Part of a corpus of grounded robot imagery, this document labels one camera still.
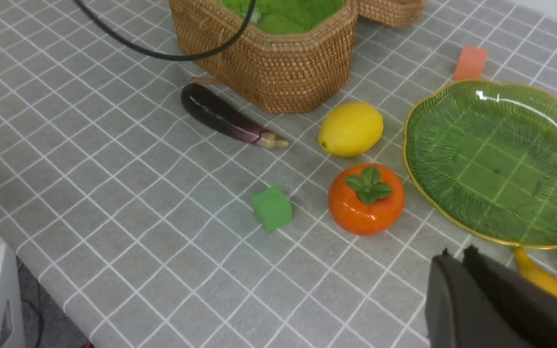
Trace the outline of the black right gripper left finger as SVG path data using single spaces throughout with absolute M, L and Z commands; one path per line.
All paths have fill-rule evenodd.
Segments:
M 520 347 L 520 336 L 447 249 L 431 260 L 425 321 L 432 348 Z

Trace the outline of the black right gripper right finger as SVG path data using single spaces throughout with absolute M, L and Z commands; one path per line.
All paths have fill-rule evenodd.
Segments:
M 463 266 L 504 321 L 535 348 L 557 348 L 557 321 L 488 266 L 478 248 L 464 249 Z

